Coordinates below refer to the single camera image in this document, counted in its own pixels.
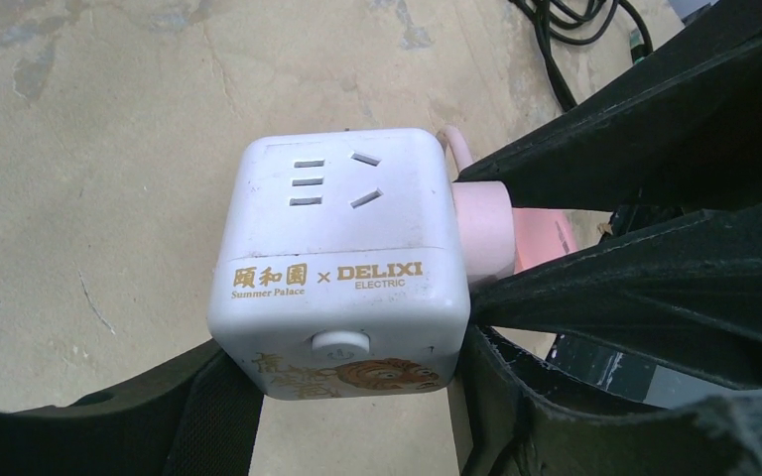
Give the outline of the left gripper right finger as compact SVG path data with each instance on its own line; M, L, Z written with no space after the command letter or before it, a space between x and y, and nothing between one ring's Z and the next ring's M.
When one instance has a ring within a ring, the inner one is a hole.
M466 330L448 401L464 475L762 475L762 397L632 402L489 327Z

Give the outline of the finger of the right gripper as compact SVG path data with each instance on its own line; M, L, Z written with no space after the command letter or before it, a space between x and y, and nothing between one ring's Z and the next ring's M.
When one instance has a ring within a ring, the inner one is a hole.
M762 1L720 1L578 107L460 174L519 207L762 203Z
M691 213L536 266L476 292L472 319L760 389L762 203Z

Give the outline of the white cube power socket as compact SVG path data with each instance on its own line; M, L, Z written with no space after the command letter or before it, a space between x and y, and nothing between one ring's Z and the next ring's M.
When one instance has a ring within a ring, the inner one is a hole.
M433 134L272 136L243 152L207 327L265 395L439 390L453 377L469 313Z

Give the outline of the pink round power strip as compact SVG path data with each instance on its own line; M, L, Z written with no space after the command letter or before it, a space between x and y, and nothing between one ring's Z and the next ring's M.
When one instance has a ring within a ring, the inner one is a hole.
M516 259L519 274L578 250L563 210L513 208Z

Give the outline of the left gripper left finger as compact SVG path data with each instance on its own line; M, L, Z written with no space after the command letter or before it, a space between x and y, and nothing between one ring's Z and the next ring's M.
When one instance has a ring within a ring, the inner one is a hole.
M207 341L69 406L0 412L0 475L245 475L262 404Z

